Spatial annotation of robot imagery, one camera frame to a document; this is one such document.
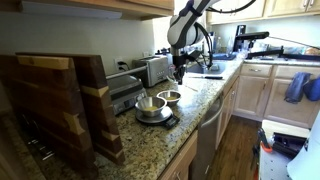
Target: electrical outlet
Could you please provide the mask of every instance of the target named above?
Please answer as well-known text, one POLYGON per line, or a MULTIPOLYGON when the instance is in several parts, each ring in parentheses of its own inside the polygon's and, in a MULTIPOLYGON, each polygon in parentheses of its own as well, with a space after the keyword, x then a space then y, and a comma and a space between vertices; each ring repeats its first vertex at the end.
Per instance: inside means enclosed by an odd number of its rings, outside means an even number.
POLYGON ((148 51, 142 52, 142 56, 143 56, 143 57, 149 57, 149 52, 148 52, 148 51))
POLYGON ((114 60, 114 67, 116 68, 116 72, 120 71, 119 70, 120 65, 118 64, 118 62, 123 61, 122 57, 117 57, 117 58, 114 58, 113 60, 114 60))

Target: small bowl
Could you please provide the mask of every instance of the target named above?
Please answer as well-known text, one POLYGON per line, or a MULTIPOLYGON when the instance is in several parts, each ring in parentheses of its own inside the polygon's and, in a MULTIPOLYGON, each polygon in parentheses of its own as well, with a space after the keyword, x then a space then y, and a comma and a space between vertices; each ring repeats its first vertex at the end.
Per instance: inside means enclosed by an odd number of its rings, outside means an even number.
POLYGON ((162 109, 166 107, 167 101, 164 98, 161 97, 145 97, 143 99, 140 99, 136 103, 136 108, 142 112, 143 115, 147 117, 155 117, 158 116, 162 109), (146 110, 146 108, 150 107, 157 107, 157 109, 154 110, 146 110))
POLYGON ((178 101, 181 99, 181 94, 177 91, 162 91, 157 94, 157 97, 162 97, 167 100, 167 105, 170 107, 175 106, 178 101))

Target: wooden cutting board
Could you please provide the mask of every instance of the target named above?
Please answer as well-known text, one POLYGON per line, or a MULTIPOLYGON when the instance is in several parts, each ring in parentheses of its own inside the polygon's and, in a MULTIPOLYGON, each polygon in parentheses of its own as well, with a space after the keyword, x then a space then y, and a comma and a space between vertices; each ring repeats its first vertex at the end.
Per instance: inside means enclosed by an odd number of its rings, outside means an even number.
POLYGON ((0 56, 0 78, 20 124, 95 179, 98 169, 72 58, 0 56))
POLYGON ((73 59, 94 150, 116 164, 123 164, 123 146, 101 56, 48 53, 17 55, 73 59))

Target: wooden floor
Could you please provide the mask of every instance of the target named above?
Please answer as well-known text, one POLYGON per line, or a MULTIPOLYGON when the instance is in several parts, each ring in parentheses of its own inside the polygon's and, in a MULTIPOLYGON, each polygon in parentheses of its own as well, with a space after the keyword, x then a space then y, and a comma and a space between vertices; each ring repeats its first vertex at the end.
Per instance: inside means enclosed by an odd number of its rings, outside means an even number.
POLYGON ((252 146, 261 122, 232 116, 215 153, 207 180, 252 180, 252 146))

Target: robotic arm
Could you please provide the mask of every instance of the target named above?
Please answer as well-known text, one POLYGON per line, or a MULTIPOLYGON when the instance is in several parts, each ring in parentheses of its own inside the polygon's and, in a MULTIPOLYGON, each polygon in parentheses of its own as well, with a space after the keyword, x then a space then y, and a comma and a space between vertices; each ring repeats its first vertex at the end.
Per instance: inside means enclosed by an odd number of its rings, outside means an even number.
POLYGON ((203 11, 218 1, 220 0, 189 0, 179 15, 173 16, 170 20, 168 42, 175 65, 173 75, 178 84, 182 84, 186 63, 186 58, 180 55, 180 49, 203 39, 204 28, 196 21, 202 16, 203 11))

